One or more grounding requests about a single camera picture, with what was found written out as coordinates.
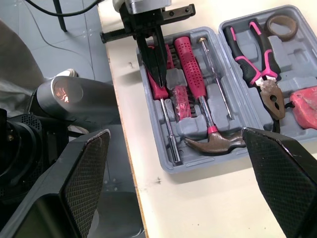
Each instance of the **toolbox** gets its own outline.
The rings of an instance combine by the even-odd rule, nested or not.
[[[277,85],[282,91],[284,103],[287,104],[290,102],[293,92],[317,86],[317,38],[296,7],[286,5],[228,20],[220,25],[219,34],[208,27],[200,27],[164,37],[165,43],[169,45],[173,45],[174,41],[180,37],[189,37],[206,86],[206,100],[213,122],[222,135],[230,135],[243,127],[273,130],[273,119],[264,108],[257,88],[249,87],[244,81],[242,70],[232,56],[223,29],[226,26],[234,28],[236,41],[242,53],[258,69],[261,69],[261,51],[249,28],[249,21],[255,18],[261,26],[264,26],[267,19],[274,14],[290,16],[298,24],[296,35],[288,41],[283,42],[274,35],[268,37],[274,58],[281,69],[281,80],[277,81]],[[288,29],[285,26],[275,25],[274,30],[282,34]],[[220,83],[232,114],[231,119],[228,116],[220,89],[206,66],[198,42],[202,37],[207,39],[209,47],[217,59],[217,67],[221,76]],[[181,163],[174,163],[160,101],[153,98],[148,74],[138,50],[137,55],[158,156],[160,164],[166,172],[179,173],[248,156],[246,148],[235,148],[227,154],[208,155],[186,145],[185,138],[207,142],[206,118],[202,115],[201,108],[196,102],[194,104],[195,116],[178,120],[175,115],[173,98],[169,98],[164,102],[181,159]],[[291,107],[285,109],[285,117],[280,120],[280,133],[299,142],[317,141],[317,130],[300,127]]]

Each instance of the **claw hammer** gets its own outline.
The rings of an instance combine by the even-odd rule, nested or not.
[[[193,54],[190,39],[188,37],[178,38],[174,41],[174,45],[179,55],[189,89],[196,100],[199,101],[208,127],[207,143],[197,142],[188,138],[185,139],[185,143],[193,149],[210,154],[226,154],[234,148],[245,147],[246,145],[240,131],[227,137],[222,136],[218,132],[206,102],[206,88],[203,76]]]

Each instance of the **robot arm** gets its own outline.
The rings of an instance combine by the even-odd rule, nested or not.
[[[124,29],[101,33],[103,43],[133,36],[137,41],[142,61],[160,87],[166,85],[167,53],[161,25],[185,20],[196,14],[195,6],[165,11],[171,0],[113,0],[113,6],[121,15]],[[146,39],[153,37],[154,48]]]

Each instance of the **black mesh panel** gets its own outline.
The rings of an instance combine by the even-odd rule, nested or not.
[[[82,237],[87,237],[103,185],[108,134],[88,143],[63,195]]]

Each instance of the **gray fabric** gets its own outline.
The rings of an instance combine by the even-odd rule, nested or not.
[[[0,20],[0,107],[9,117],[23,113],[32,92],[44,81],[30,50]]]

